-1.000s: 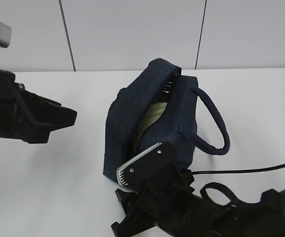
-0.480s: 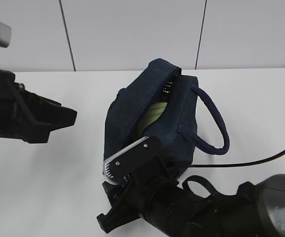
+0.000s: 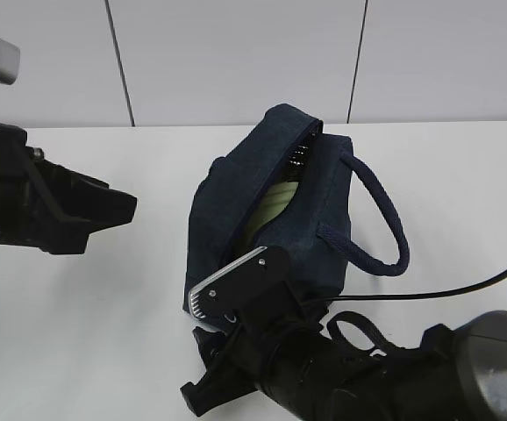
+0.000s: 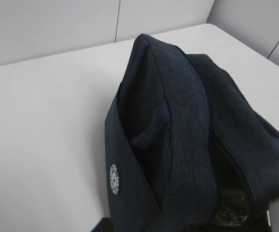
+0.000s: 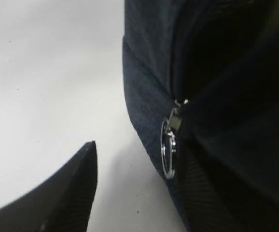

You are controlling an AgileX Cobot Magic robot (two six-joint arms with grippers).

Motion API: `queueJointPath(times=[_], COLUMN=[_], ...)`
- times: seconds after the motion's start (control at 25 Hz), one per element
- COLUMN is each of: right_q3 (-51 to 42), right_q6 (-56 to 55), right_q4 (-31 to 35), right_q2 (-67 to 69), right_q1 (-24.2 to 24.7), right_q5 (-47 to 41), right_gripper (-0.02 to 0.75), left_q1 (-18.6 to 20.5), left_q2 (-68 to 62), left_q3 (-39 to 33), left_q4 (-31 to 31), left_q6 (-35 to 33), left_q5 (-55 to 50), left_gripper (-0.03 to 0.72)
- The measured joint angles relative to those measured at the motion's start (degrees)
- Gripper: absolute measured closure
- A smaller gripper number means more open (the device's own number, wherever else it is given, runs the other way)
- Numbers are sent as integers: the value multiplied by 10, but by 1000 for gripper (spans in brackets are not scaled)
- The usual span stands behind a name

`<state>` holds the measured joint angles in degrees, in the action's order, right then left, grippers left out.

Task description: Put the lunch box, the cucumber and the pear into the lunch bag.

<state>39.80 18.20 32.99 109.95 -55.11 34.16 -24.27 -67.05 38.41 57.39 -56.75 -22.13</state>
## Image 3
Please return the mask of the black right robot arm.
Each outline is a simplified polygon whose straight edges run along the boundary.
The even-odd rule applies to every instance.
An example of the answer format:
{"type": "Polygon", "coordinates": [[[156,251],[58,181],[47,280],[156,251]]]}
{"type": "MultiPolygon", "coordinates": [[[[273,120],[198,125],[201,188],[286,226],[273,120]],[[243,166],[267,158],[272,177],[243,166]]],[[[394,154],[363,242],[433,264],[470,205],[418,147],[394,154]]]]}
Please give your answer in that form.
{"type": "Polygon", "coordinates": [[[507,311],[427,329],[395,346],[361,314],[327,324],[285,320],[260,337],[194,335],[209,353],[199,382],[182,386],[197,416],[255,391],[302,420],[507,420],[507,311]]]}

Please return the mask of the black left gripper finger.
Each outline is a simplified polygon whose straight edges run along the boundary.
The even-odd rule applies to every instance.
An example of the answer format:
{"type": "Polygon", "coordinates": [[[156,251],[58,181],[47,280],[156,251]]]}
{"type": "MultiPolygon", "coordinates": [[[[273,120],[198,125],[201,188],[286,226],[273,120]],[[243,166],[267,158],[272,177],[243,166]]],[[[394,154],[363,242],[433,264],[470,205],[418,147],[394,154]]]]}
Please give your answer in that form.
{"type": "Polygon", "coordinates": [[[132,222],[137,198],[108,183],[50,161],[34,164],[33,187],[39,248],[50,254],[82,254],[89,236],[132,222]]]}

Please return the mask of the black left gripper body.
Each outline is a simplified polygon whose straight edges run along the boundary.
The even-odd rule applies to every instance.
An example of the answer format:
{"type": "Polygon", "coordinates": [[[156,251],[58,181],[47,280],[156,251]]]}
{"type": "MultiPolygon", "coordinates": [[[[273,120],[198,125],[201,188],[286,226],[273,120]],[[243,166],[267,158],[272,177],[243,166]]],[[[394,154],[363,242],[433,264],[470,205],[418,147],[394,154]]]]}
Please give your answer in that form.
{"type": "Polygon", "coordinates": [[[0,246],[46,248],[32,227],[30,211],[37,199],[25,168],[44,158],[41,148],[27,145],[24,129],[0,124],[0,246]]]}

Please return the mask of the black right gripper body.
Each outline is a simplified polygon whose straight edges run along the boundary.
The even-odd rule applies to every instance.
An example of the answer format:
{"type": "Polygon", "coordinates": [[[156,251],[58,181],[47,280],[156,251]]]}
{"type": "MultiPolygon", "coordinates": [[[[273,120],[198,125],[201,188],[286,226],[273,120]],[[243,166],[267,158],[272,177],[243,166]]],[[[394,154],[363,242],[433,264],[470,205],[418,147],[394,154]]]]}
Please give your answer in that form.
{"type": "Polygon", "coordinates": [[[181,386],[191,412],[201,417],[259,391],[297,417],[324,415],[324,336],[303,313],[265,316],[246,311],[229,332],[201,326],[192,334],[205,372],[181,386]]]}

